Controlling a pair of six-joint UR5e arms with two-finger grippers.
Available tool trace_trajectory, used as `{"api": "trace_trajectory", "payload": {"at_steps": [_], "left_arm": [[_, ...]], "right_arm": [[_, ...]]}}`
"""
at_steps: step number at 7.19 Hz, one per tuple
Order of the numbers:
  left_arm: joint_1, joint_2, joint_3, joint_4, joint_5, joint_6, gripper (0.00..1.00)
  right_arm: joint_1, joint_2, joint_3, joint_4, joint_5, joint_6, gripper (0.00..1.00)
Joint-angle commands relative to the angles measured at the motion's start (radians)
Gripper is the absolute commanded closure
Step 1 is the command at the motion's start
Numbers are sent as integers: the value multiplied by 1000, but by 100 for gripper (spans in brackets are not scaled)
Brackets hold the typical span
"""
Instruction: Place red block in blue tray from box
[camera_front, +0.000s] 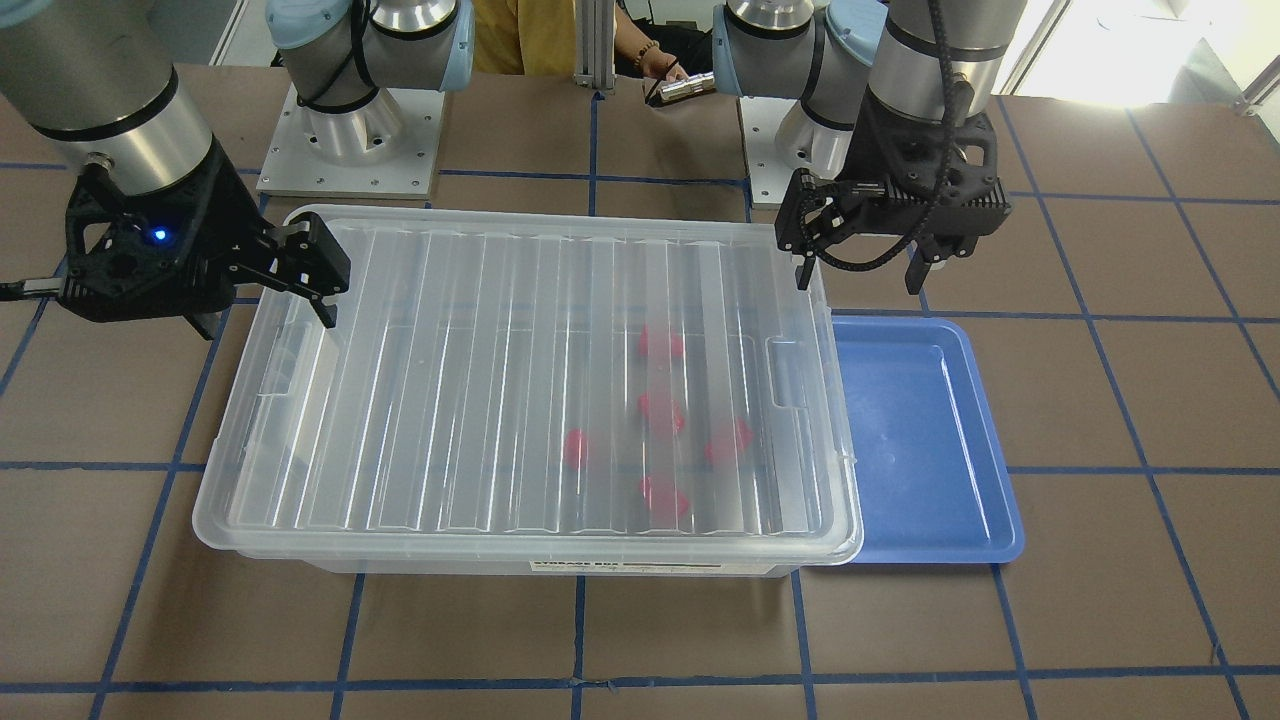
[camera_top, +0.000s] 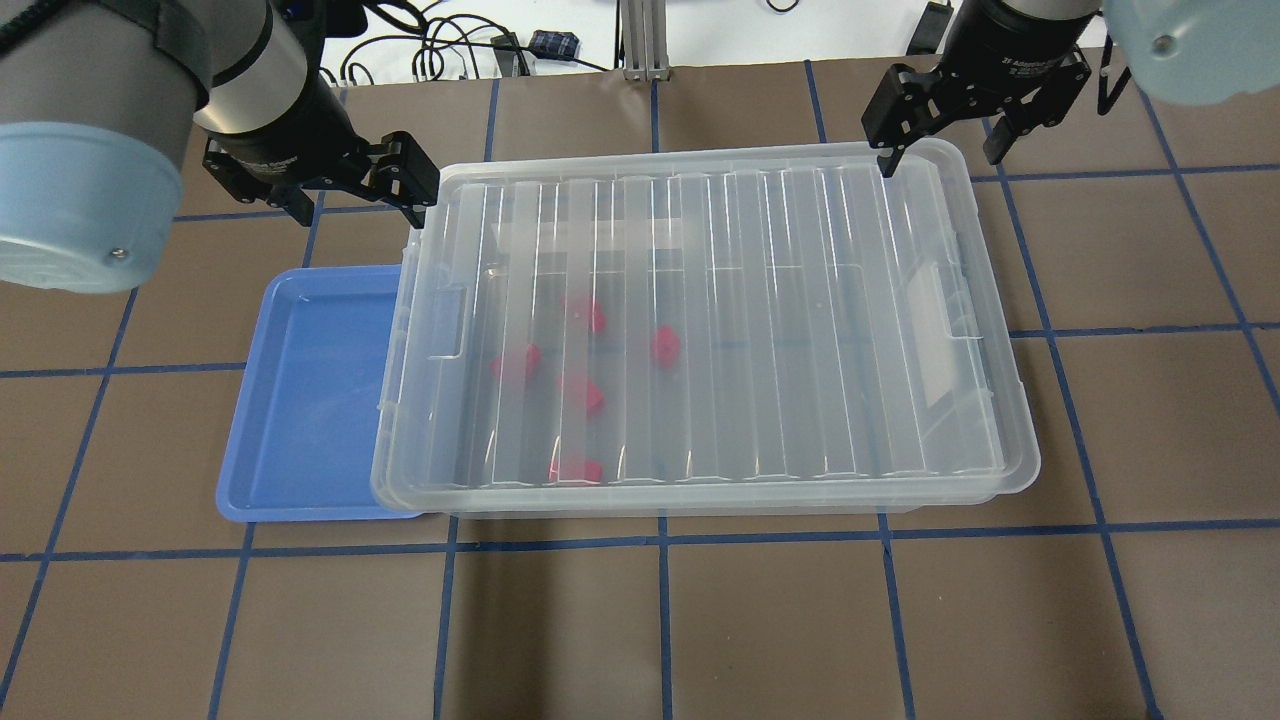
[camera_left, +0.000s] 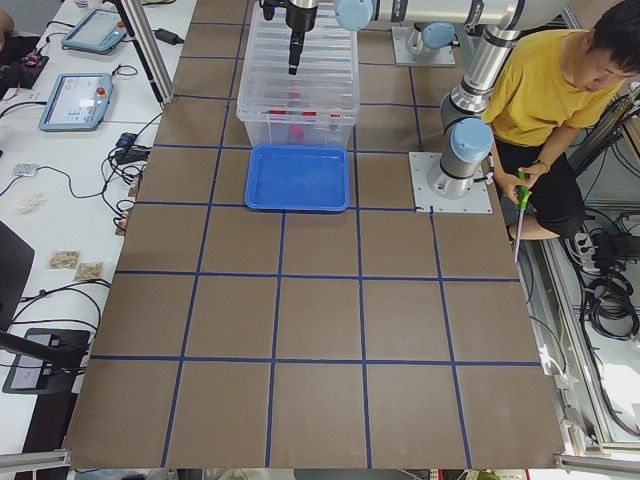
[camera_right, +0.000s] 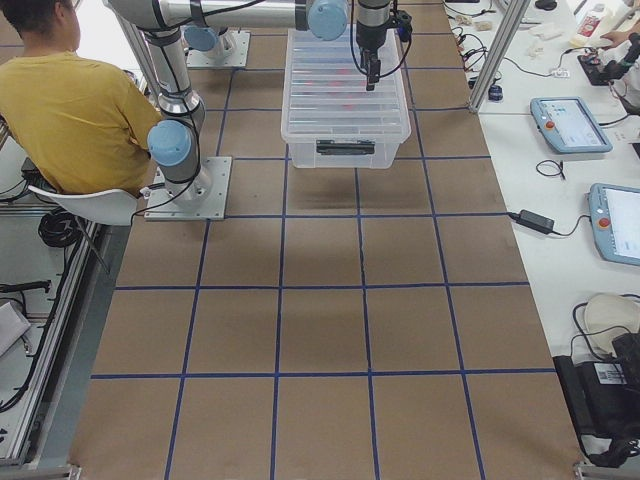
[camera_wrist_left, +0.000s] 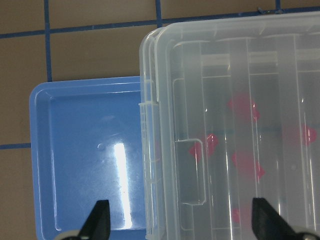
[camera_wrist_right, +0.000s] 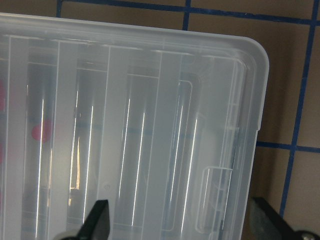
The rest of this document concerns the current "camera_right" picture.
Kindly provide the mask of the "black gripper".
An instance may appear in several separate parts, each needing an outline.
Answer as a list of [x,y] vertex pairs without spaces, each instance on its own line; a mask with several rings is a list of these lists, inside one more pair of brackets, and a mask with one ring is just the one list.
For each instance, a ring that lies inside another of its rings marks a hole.
[[389,24],[388,0],[358,0],[356,7],[356,41],[360,66],[368,75],[368,90],[374,91],[380,80],[381,61],[376,53],[386,41]]

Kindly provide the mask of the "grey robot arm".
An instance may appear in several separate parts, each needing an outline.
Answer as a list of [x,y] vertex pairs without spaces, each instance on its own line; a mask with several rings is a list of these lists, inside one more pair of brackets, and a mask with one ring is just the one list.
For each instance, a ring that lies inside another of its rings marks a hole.
[[225,59],[236,50],[236,41],[226,28],[216,30],[211,27],[187,25],[183,28],[182,34],[191,50],[201,52],[213,60]]
[[108,1],[127,35],[163,119],[149,135],[151,155],[164,187],[148,197],[153,220],[223,218],[231,160],[203,157],[200,133],[205,106],[193,89],[182,44],[183,30],[287,27],[325,41],[354,34],[356,62],[373,90],[382,77],[378,54],[390,30],[410,37],[410,15],[394,1]]

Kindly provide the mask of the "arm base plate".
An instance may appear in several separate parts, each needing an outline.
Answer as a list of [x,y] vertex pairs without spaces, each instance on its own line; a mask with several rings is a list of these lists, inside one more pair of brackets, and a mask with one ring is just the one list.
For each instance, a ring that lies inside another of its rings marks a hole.
[[180,196],[184,186],[167,183],[159,167],[154,175],[155,183],[147,198],[143,212],[148,221],[199,221],[225,218],[232,158],[229,156],[206,157],[201,161],[200,173],[191,186]]
[[245,30],[191,28],[184,31],[187,67],[192,70],[244,68],[250,33]]

